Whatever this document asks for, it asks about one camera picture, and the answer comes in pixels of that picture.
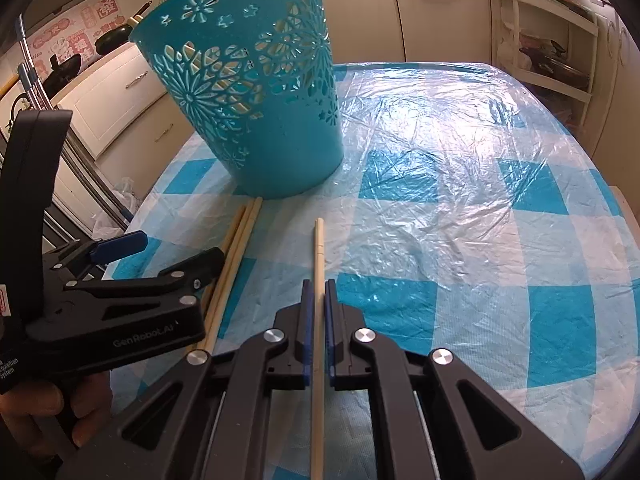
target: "finger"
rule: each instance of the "finger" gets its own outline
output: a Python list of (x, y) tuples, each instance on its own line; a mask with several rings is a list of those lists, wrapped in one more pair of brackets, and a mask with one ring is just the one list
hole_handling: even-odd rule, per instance
[(0, 396), (0, 413), (3, 415), (57, 415), (63, 406), (62, 392), (45, 381), (20, 383)]
[(52, 446), (44, 440), (30, 416), (3, 415), (2, 419), (18, 446), (30, 455), (40, 458), (55, 455)]
[(76, 422), (74, 429), (71, 433), (76, 446), (82, 447), (91, 439), (94, 434), (100, 431), (105, 424), (111, 418), (111, 408), (104, 407), (99, 408), (91, 412), (85, 418), (82, 418)]
[(94, 410), (111, 407), (112, 397), (108, 372), (89, 375), (82, 378), (71, 394), (71, 409), (77, 418), (84, 418)]

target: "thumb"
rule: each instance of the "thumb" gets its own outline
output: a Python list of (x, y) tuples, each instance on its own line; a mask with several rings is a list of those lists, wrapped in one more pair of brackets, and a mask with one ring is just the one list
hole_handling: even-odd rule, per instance
[(27, 381), (0, 396), (0, 413), (9, 416), (57, 415), (63, 406), (62, 392), (46, 381)]

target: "white drawer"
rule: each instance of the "white drawer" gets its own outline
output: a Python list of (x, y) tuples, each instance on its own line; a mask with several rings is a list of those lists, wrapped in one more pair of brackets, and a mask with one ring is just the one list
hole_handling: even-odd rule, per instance
[(73, 111), (71, 127), (94, 158), (166, 89), (136, 46), (89, 74), (59, 103)]
[(144, 198), (192, 133), (191, 123), (165, 95), (124, 130), (96, 164), (114, 184), (131, 177), (133, 193)]

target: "blue plastic basket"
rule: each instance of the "blue plastic basket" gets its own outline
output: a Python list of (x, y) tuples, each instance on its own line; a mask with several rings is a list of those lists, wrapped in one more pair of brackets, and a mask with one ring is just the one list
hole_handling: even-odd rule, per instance
[(167, 0), (130, 39), (248, 194), (294, 195), (340, 164), (322, 0)]

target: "checkered tablecloth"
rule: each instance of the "checkered tablecloth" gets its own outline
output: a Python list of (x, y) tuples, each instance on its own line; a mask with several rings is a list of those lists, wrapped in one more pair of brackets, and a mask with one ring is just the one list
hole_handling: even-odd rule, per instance
[[(602, 177), (495, 68), (335, 73), (344, 161), (322, 186), (264, 203), (216, 351), (299, 300), (314, 219), (324, 217), (326, 274), (341, 301), (405, 349), (452, 349), (593, 477), (640, 409), (640, 253)], [(148, 248), (107, 275), (153, 276), (216, 245), (245, 201), (194, 134), (130, 226), (148, 234)], [(115, 370), (115, 409), (179, 356)], [(274, 398), (267, 479), (308, 474), (307, 395)], [(364, 392), (328, 391), (326, 452), (327, 479), (374, 478)]]

